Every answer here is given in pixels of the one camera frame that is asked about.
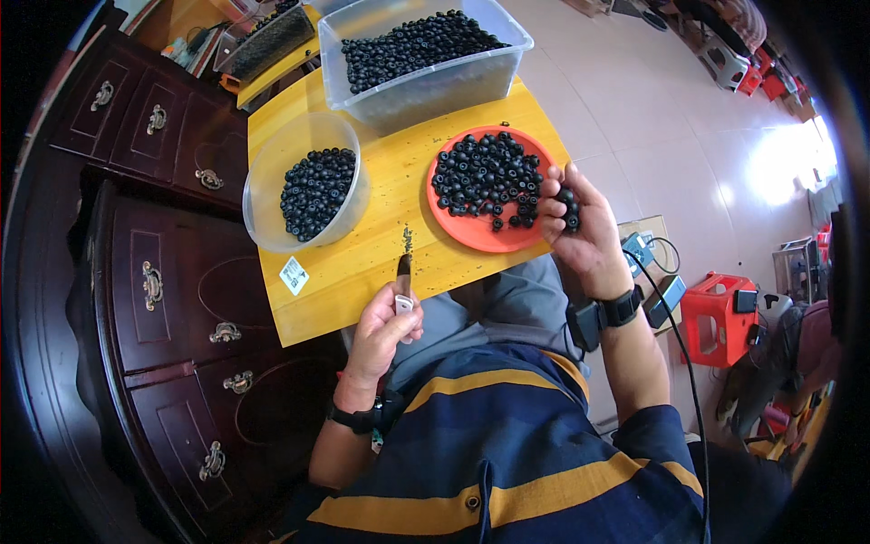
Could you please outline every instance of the yellow stripe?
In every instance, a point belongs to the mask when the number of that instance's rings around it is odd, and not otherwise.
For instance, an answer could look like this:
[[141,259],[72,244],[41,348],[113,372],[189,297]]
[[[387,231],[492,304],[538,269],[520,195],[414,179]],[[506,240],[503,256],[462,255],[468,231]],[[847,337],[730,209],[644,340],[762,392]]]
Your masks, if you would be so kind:
[[277,537],[277,539],[275,539],[274,541],[269,541],[269,544],[282,544],[283,542],[287,542],[287,540],[290,539],[290,537],[292,537],[294,534],[296,534],[298,532],[299,532],[299,529],[296,529],[295,531],[290,531],[289,533],[287,533],[285,535]]
[[589,400],[589,384],[586,383],[586,378],[583,377],[583,374],[580,373],[580,369],[577,368],[577,365],[573,364],[568,358],[562,357],[558,353],[548,352],[546,350],[541,350],[541,352],[552,359],[552,362],[559,365],[562,370],[564,370],[569,376],[574,378],[574,381],[577,382],[577,385],[580,386],[580,389],[583,390],[583,394],[586,397],[586,404],[588,405]]
[[405,413],[410,413],[420,408],[429,400],[435,393],[445,395],[454,395],[464,391],[471,391],[480,387],[494,386],[495,384],[511,383],[522,386],[544,387],[545,389],[555,389],[561,391],[566,397],[571,398],[568,393],[562,391],[559,386],[554,385],[540,374],[536,374],[530,370],[515,370],[506,368],[503,370],[490,370],[482,373],[469,374],[461,378],[432,378],[429,382],[420,389],[417,396],[408,407]]
[[665,461],[661,464],[661,466],[663,466],[668,470],[668,472],[676,476],[677,480],[679,480],[680,483],[682,483],[684,486],[691,487],[692,490],[700,495],[701,498],[704,497],[704,490],[701,489],[701,482],[698,481],[698,476],[690,473],[677,461]]
[[520,486],[493,487],[489,507],[492,526],[576,507],[626,483],[647,462],[617,452],[609,460],[550,474]]
[[478,486],[466,487],[449,499],[328,497],[308,521],[381,534],[450,534],[479,522],[480,508],[472,511],[465,505],[471,496],[479,503]]

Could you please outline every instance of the white tile floor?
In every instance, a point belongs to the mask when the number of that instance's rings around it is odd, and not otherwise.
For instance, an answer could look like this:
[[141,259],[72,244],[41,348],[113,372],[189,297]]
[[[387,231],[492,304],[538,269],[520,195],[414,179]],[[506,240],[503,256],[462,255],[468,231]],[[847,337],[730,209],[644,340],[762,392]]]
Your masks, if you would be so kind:
[[[500,0],[532,34],[519,75],[578,168],[610,199],[618,221],[661,213],[687,285],[711,270],[775,290],[771,252],[813,233],[806,191],[822,141],[762,91],[716,86],[672,31],[620,14],[590,19],[560,0]],[[697,427],[686,367],[673,333],[659,337],[672,398]],[[590,419],[615,415],[600,351],[592,367]],[[721,388],[696,367],[705,421]]]

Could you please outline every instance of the clear plastic storage box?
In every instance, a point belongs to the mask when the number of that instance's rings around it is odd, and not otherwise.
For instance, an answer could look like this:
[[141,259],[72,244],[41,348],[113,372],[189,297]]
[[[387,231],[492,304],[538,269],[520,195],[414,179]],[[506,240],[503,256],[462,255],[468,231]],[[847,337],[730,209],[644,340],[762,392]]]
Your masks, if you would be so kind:
[[[264,3],[263,6],[259,11],[261,15],[267,16],[274,11],[274,3]],[[255,22],[236,23],[224,31],[217,43],[215,71],[249,82],[314,37],[314,26],[301,3],[271,20],[239,45],[238,39],[245,36]]]
[[[308,242],[299,242],[286,231],[281,212],[284,174],[305,158],[308,151],[333,147],[346,147],[357,154],[353,181],[330,224]],[[359,140],[350,124],[333,113],[307,113],[275,132],[254,158],[242,193],[244,226],[251,239],[270,252],[292,253],[310,245],[331,244],[359,223],[369,205],[370,192],[369,175],[359,156]]]
[[[476,53],[397,77],[357,95],[347,81],[343,39],[378,37],[402,23],[462,10],[511,47]],[[379,134],[507,96],[523,51],[534,40],[494,0],[359,0],[320,19],[326,103],[347,111]]]

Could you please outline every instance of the drawer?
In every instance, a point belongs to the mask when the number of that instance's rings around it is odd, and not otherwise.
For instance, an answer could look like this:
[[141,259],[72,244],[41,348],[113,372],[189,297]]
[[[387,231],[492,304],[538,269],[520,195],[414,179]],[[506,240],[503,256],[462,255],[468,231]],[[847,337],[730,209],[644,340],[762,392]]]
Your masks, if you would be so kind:
[[280,348],[242,225],[117,198],[112,300],[123,371]]
[[308,467],[346,362],[334,346],[341,346],[337,334],[196,369],[211,417],[239,452],[256,497],[289,487]]
[[[250,494],[236,452],[212,423],[196,377],[134,389],[130,398],[160,471],[200,530],[209,541],[238,536],[250,512]],[[214,461],[206,463],[207,455]]]
[[190,94],[177,80],[153,68],[146,70],[124,115],[110,162],[170,183]]
[[50,144],[99,160],[109,160],[118,127],[145,65],[109,47],[76,82]]
[[240,208],[248,175],[247,121],[231,104],[191,95],[172,182]]

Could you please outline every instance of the pile of black parts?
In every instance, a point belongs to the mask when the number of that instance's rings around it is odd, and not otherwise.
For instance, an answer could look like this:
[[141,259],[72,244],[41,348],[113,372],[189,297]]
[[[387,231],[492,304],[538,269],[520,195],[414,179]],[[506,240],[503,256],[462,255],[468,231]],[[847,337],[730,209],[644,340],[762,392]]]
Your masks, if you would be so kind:
[[281,213],[286,230],[307,242],[326,228],[347,197],[357,155],[338,147],[310,151],[284,175]]
[[565,220],[564,232],[574,234],[580,228],[580,207],[574,201],[574,193],[571,192],[571,189],[562,187],[559,189],[559,194],[556,195],[556,200],[568,208],[565,215],[562,216],[562,219]]
[[347,81],[359,94],[426,66],[483,51],[510,47],[460,11],[439,11],[376,38],[341,41]]
[[509,202],[518,205],[510,226],[532,228],[538,216],[540,184],[537,155],[525,155],[525,148],[510,133],[497,137],[485,134],[480,141],[471,134],[451,151],[438,154],[432,189],[438,207],[455,217],[490,215],[492,229],[499,231],[505,221],[499,216]]
[[314,26],[305,11],[293,9],[297,4],[298,0],[278,3],[274,13],[236,40],[239,47],[229,69],[231,76],[251,81],[314,37]]

